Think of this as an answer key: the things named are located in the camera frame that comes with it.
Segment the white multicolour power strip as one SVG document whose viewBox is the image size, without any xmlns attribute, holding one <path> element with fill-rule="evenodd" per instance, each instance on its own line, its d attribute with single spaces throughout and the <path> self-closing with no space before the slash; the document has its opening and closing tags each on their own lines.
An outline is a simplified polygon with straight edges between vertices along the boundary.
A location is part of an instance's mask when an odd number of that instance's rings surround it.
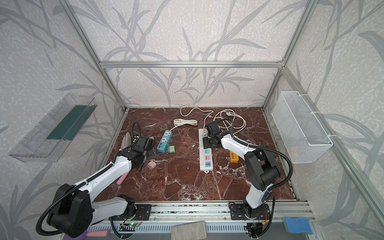
<svg viewBox="0 0 384 240">
<path fill-rule="evenodd" d="M 200 155 L 200 171 L 204 173 L 209 173 L 213 171 L 213 157 L 212 157 L 212 149 L 204 147 L 203 138 L 207 137 L 207 134 L 203 134 L 203 129 L 199 129 L 199 155 Z"/>
</svg>

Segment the orange power strip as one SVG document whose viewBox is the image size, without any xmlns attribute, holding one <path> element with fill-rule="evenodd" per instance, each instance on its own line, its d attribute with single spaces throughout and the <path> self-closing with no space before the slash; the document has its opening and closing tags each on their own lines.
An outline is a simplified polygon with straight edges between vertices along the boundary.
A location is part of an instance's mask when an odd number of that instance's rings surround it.
<svg viewBox="0 0 384 240">
<path fill-rule="evenodd" d="M 231 163 L 238 163 L 239 162 L 239 156 L 236 155 L 234 152 L 230 151 L 230 162 Z"/>
</svg>

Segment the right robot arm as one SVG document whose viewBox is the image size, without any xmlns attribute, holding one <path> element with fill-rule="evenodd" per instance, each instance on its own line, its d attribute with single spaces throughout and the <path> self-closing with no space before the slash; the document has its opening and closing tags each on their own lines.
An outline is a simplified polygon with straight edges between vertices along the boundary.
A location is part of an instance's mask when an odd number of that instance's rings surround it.
<svg viewBox="0 0 384 240">
<path fill-rule="evenodd" d="M 245 161 L 251 186 L 240 213 L 248 219 L 254 219 L 267 204 L 272 190 L 283 186 L 291 179 L 294 172 L 293 163 L 279 151 L 253 145 L 236 137 L 233 126 L 229 131 L 222 130 L 219 127 L 220 122 L 220 120 L 214 121 L 206 126 L 208 135 L 203 138 L 204 148 L 223 148 Z M 277 180 L 282 172 L 275 155 L 279 155 L 289 166 L 287 176 L 279 183 Z"/>
</svg>

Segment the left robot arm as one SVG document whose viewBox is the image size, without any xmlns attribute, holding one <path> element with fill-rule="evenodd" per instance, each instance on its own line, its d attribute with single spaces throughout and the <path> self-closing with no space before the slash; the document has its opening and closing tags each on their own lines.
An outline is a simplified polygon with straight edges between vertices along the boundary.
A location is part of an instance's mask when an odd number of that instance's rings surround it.
<svg viewBox="0 0 384 240">
<path fill-rule="evenodd" d="M 139 136 L 101 170 L 74 185 L 62 185 L 56 191 L 53 203 L 38 219 L 36 232 L 41 236 L 65 234 L 76 238 L 89 226 L 105 219 L 135 216 L 137 208 L 130 197 L 121 195 L 101 202 L 95 199 L 115 180 L 141 168 L 154 145 L 154 139 Z"/>
</svg>

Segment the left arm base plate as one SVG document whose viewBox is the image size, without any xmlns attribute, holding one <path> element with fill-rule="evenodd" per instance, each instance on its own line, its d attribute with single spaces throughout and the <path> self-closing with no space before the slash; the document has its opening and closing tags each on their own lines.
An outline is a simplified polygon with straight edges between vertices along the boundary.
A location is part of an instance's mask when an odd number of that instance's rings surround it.
<svg viewBox="0 0 384 240">
<path fill-rule="evenodd" d="M 132 213 L 126 213 L 115 217 L 116 221 L 148 221 L 151 214 L 152 205 L 139 204 L 135 205 L 135 210 Z"/>
</svg>

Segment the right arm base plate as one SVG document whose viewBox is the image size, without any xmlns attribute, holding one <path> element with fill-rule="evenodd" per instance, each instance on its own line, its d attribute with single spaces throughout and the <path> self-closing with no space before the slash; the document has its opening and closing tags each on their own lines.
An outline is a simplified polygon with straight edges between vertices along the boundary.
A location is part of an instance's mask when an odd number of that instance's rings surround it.
<svg viewBox="0 0 384 240">
<path fill-rule="evenodd" d="M 271 211 L 268 204 L 261 204 L 252 209 L 248 204 L 237 204 L 229 202 L 231 220 L 260 220 L 267 221 L 271 217 Z"/>
</svg>

